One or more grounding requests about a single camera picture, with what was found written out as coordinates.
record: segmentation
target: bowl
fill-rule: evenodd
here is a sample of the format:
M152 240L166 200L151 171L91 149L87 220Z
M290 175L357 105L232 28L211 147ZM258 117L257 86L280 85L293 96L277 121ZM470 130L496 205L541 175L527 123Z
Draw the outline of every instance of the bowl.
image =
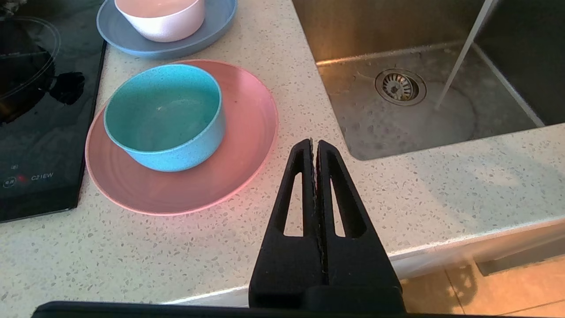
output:
M112 142L149 169L190 169L208 159L224 137L220 86L195 66L151 68L112 95L104 128Z
M174 42L196 32L205 16L205 0L114 0L116 8L146 39Z

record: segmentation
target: water stream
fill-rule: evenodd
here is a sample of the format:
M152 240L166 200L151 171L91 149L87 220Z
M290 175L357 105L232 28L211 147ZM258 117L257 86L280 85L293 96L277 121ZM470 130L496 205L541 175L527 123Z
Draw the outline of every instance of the water stream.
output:
M457 61L455 62L455 65L453 66L453 69L451 70L451 73L449 74L449 77L447 78L447 82L445 83L444 90L441 92L440 97L437 100L435 110L440 109L441 103L444 101L445 95L447 94L447 91L451 87L451 82L453 82L453 79L455 78L457 71L459 71L459 68L461 67L461 64L463 63L463 60L465 59L465 56L467 55L467 52L469 51L469 48L471 47L471 44L473 44L473 41L475 40L477 33L479 32L481 26L483 25L485 17L488 14L489 9L490 9L491 5L493 4L493 1L494 0L485 0L485 2L483 3L483 7L481 8L481 11L479 11L477 19L475 20L475 23L473 24L473 27L471 28L471 31L469 32L469 36L467 36L467 40L465 41L465 44L463 45L463 48L461 49L461 53L459 53L459 57L457 58Z

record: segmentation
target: terrazzo countertop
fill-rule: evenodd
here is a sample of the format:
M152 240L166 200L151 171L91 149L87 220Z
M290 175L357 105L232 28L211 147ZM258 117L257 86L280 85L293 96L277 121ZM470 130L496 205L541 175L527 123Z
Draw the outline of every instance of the terrazzo countertop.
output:
M290 0L240 0L233 28L191 58L241 66L273 93L280 131L264 169L229 200L179 217L123 210L86 175L78 208L0 225L3 317L29 317L51 300L166 302L246 285L289 151L307 137L341 151L391 256L564 216L565 125L354 159ZM166 62L108 49L98 105L129 77Z

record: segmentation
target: cooktop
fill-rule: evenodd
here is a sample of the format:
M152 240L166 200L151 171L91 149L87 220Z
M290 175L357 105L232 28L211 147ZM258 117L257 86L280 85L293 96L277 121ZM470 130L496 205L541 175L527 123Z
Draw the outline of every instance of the cooktop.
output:
M102 2L0 1L0 222L77 206Z

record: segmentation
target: drain strainer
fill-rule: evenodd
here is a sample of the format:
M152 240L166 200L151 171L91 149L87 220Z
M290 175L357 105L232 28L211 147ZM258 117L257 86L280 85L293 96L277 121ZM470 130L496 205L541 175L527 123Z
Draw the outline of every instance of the drain strainer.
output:
M375 88L384 99L401 106L416 105L426 94L424 80L400 68L390 68L380 73L375 80Z

